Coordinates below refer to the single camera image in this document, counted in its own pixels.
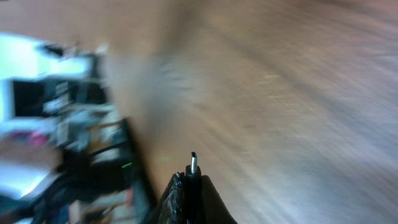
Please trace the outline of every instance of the wooden floor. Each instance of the wooden floor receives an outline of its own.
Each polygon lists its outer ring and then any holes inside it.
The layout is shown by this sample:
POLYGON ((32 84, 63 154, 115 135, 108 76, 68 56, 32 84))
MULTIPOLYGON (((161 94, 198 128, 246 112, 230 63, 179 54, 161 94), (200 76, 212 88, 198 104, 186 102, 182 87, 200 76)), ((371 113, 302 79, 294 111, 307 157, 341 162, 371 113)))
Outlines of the wooden floor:
POLYGON ((398 223, 397 1, 98 2, 159 194, 196 151, 239 223, 398 223))

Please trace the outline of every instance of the wooden surface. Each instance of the wooden surface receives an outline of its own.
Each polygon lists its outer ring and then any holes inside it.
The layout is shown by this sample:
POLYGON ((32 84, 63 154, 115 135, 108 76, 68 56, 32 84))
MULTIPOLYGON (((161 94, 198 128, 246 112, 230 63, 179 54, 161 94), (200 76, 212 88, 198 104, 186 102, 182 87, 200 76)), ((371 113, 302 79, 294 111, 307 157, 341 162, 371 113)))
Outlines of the wooden surface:
POLYGON ((196 151, 239 223, 398 222, 398 2, 82 2, 159 194, 196 151))

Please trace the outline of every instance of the green light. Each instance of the green light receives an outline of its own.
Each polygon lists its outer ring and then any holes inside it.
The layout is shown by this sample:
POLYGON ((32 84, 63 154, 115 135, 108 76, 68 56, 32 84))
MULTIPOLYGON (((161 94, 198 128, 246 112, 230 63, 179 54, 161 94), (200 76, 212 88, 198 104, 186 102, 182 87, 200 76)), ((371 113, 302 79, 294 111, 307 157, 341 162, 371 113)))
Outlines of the green light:
POLYGON ((132 165, 132 163, 131 162, 129 162, 128 164, 125 164, 125 165, 123 165, 122 166, 122 168, 125 168, 125 167, 128 167, 128 166, 131 166, 132 165))

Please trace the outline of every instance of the monitor screen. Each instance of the monitor screen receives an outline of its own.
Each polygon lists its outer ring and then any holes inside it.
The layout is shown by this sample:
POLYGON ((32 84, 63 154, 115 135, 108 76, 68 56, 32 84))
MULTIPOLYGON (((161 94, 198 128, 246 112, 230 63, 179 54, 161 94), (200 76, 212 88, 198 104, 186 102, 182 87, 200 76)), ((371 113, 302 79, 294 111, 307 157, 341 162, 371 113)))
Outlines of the monitor screen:
POLYGON ((12 81, 15 117, 43 116, 44 86, 42 83, 12 81))

